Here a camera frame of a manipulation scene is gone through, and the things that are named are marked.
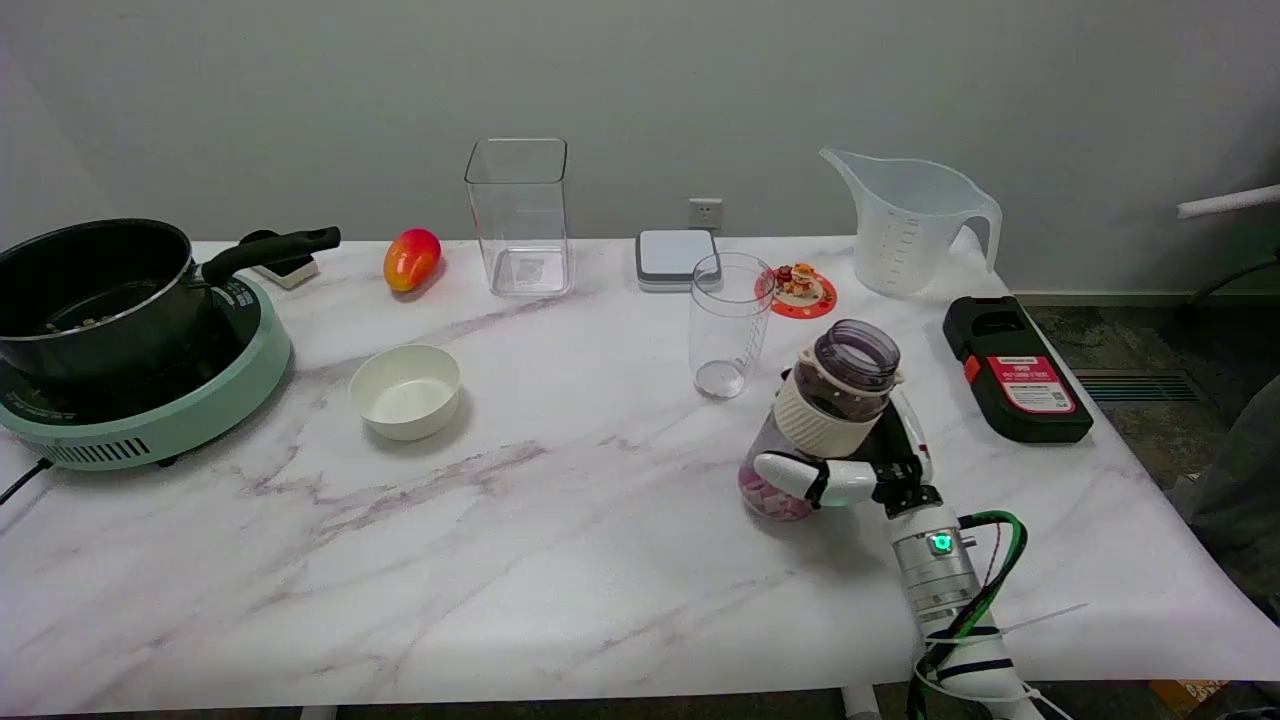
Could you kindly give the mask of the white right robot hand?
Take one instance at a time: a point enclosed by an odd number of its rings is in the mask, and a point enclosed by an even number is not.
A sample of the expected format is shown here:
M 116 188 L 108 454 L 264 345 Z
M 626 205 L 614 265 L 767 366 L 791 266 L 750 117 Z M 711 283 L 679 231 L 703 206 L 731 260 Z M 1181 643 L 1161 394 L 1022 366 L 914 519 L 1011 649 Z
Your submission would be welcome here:
M 863 502 L 878 503 L 890 519 L 942 505 L 931 451 L 906 395 L 893 388 L 881 398 L 876 418 L 840 419 L 819 410 L 786 372 L 739 466 L 744 502 L 776 521 Z

